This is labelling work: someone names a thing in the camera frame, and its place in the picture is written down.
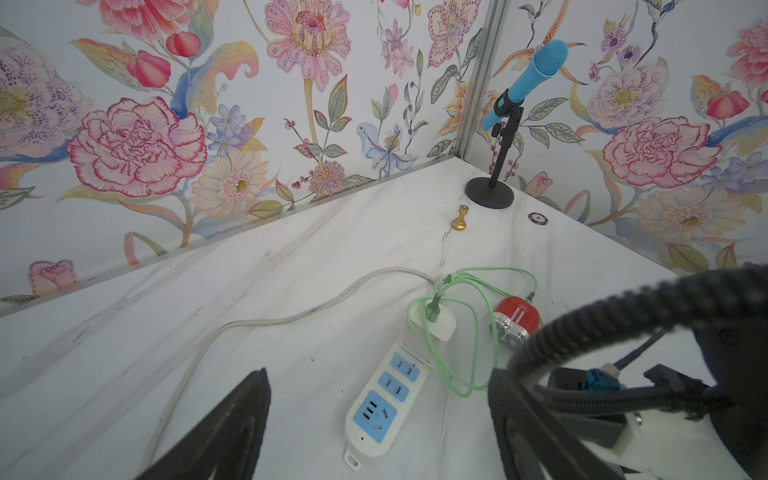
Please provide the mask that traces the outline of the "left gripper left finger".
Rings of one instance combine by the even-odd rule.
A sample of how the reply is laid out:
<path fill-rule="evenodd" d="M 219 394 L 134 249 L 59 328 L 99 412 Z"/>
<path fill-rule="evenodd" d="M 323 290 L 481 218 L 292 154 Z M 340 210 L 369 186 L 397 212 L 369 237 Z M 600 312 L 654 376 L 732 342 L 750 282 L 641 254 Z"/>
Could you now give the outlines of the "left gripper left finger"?
<path fill-rule="evenodd" d="M 211 412 L 139 477 L 251 479 L 267 426 L 267 370 L 247 375 Z"/>

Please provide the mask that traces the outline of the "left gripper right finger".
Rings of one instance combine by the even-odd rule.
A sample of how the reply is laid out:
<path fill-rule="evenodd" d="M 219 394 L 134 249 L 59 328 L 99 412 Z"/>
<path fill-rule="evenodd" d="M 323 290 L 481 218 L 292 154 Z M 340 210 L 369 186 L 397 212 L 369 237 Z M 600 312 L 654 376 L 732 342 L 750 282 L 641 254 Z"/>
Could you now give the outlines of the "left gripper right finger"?
<path fill-rule="evenodd" d="M 506 478 L 623 477 L 571 435 L 508 371 L 492 371 L 487 397 Z"/>

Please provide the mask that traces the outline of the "white power strip blue sockets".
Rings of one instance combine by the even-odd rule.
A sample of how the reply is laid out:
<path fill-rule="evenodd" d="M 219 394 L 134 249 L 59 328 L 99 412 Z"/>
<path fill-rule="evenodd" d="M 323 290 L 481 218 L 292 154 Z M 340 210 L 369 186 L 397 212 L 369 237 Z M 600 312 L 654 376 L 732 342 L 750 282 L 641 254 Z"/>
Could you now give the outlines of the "white power strip blue sockets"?
<path fill-rule="evenodd" d="M 359 278 L 336 297 L 293 316 L 269 320 L 232 321 L 204 337 L 192 363 L 161 414 L 142 458 L 139 472 L 145 473 L 153 464 L 159 442 L 181 395 L 207 350 L 221 334 L 232 328 L 285 325 L 304 319 L 339 304 L 368 281 L 390 273 L 405 273 L 420 277 L 432 285 L 437 283 L 430 275 L 411 268 L 379 269 Z M 358 471 L 365 464 L 376 463 L 388 452 L 422 390 L 427 376 L 428 366 L 426 362 L 405 345 L 404 339 L 398 339 L 385 355 L 371 379 L 366 383 L 358 398 L 353 402 L 345 418 L 346 450 L 343 461 L 350 469 Z"/>

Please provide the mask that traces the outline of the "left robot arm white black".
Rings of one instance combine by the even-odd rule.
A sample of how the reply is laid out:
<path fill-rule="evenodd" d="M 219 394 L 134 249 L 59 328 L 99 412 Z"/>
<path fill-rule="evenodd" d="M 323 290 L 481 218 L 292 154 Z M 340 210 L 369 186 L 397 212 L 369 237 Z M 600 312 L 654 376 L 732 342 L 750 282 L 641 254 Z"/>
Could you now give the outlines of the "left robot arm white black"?
<path fill-rule="evenodd" d="M 610 470 L 559 421 L 641 411 L 687 411 L 694 418 L 755 401 L 767 410 L 767 271 L 718 270 L 663 282 L 594 302 L 547 323 L 518 347 L 506 367 L 483 385 L 497 427 L 503 463 L 514 470 L 513 448 L 533 447 L 555 478 L 597 479 Z M 615 391 L 551 390 L 543 376 L 570 362 L 590 367 L 597 353 L 644 337 L 625 362 L 649 368 L 659 386 Z M 249 479 L 266 428 L 271 390 L 267 374 L 246 376 L 186 437 L 156 453 L 177 400 L 162 413 L 142 458 L 143 479 Z"/>

